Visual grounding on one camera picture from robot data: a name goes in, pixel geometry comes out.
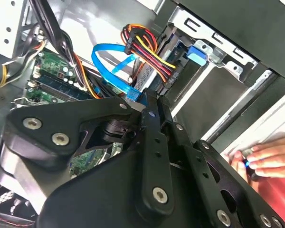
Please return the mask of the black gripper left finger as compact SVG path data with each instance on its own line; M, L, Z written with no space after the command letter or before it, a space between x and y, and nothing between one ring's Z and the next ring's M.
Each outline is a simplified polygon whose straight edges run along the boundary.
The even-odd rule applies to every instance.
M3 128L0 165L40 214L49 196L75 179L69 165L76 155L116 141L124 145L121 153L139 144L168 146L157 100L146 89L133 104L110 97L16 109Z

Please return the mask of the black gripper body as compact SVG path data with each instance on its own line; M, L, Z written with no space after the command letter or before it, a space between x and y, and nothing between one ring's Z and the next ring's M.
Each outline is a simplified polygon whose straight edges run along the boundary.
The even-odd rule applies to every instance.
M56 189L37 227L210 228L207 158L191 146L139 144Z

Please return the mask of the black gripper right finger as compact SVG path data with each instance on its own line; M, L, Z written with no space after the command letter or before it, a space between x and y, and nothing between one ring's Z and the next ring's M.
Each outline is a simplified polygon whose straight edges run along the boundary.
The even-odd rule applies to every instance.
M172 119L167 99L157 100L167 136L175 208L173 228L284 228L282 218L203 140L192 143Z

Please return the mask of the person's hand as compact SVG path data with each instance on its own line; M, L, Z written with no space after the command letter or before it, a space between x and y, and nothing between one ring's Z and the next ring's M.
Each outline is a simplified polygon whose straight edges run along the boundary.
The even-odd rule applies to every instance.
M251 148L247 164L255 174L264 178L285 178L285 138Z

